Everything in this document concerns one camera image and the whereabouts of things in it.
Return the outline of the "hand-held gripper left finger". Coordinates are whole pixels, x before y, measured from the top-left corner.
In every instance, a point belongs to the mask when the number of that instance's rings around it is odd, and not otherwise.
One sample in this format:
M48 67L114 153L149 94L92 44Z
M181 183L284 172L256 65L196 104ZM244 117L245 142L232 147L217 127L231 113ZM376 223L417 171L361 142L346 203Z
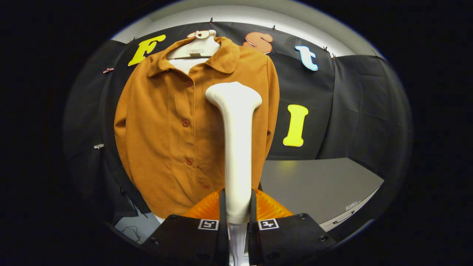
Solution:
M170 215L142 247L156 256L159 266L228 266L229 236L225 190L217 202L219 219Z

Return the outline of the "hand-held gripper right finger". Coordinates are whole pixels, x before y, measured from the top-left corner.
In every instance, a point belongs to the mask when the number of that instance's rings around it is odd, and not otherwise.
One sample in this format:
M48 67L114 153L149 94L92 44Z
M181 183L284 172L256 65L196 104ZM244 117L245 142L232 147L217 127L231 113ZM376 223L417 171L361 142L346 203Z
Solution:
M292 214L266 193L253 190L248 224L250 265L314 266L336 244L309 214Z

